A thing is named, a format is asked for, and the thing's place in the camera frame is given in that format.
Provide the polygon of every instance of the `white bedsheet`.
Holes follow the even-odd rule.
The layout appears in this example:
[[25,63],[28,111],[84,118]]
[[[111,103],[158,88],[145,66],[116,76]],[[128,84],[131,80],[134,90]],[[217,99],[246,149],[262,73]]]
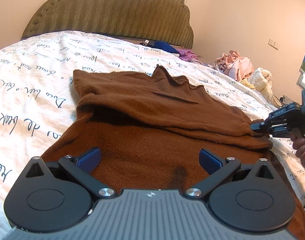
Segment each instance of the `white bedsheet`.
[[[159,49],[102,35],[66,31],[43,34],[0,50],[0,238],[10,227],[3,201],[26,163],[40,156],[75,121],[78,95],[72,72],[138,71],[157,64],[185,75],[209,95],[242,109],[251,119],[272,111],[255,91],[211,68],[188,63]],[[272,138],[297,196],[305,205],[305,170],[291,142]]]

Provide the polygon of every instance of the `brown knit fabric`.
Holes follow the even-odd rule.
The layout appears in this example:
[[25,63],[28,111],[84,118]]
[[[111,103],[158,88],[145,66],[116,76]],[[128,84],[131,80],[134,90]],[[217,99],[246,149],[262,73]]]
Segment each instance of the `brown knit fabric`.
[[[271,142],[256,137],[241,110],[212,99],[184,76],[171,77],[161,66],[151,77],[75,70],[73,81],[81,97],[77,120],[42,157],[54,161],[97,146],[102,161],[92,175],[118,191],[188,188],[208,176],[199,165],[201,148],[242,163],[271,158]],[[289,230],[305,239],[305,213],[297,198],[296,203]]]

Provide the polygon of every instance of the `olive green headboard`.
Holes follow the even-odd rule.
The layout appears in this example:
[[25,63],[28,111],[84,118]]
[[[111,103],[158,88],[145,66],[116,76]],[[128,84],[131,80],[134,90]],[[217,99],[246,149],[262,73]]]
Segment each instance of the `olive green headboard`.
[[77,30],[191,48],[189,18],[184,0],[48,0],[33,15],[22,38]]

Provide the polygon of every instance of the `gray ridged plate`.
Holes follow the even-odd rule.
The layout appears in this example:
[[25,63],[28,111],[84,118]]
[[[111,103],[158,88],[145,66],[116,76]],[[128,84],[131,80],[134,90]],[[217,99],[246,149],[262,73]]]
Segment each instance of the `gray ridged plate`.
[[294,240],[286,230],[247,235],[224,227],[202,201],[183,198],[178,190],[125,189],[101,200],[80,224],[67,230],[36,234],[14,230],[6,240]]

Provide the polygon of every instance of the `wall outlet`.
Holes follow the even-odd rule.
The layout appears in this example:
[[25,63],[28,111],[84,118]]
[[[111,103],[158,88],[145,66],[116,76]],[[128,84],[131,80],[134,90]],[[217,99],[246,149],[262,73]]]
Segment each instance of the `wall outlet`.
[[279,45],[278,42],[275,42],[275,44],[273,45],[273,47],[274,47],[275,49],[277,49],[277,50],[279,49],[279,46],[280,46],[280,45]]
[[270,39],[269,42],[268,42],[268,44],[269,44],[270,46],[273,47],[273,46],[275,45],[275,41],[273,41],[272,39]]

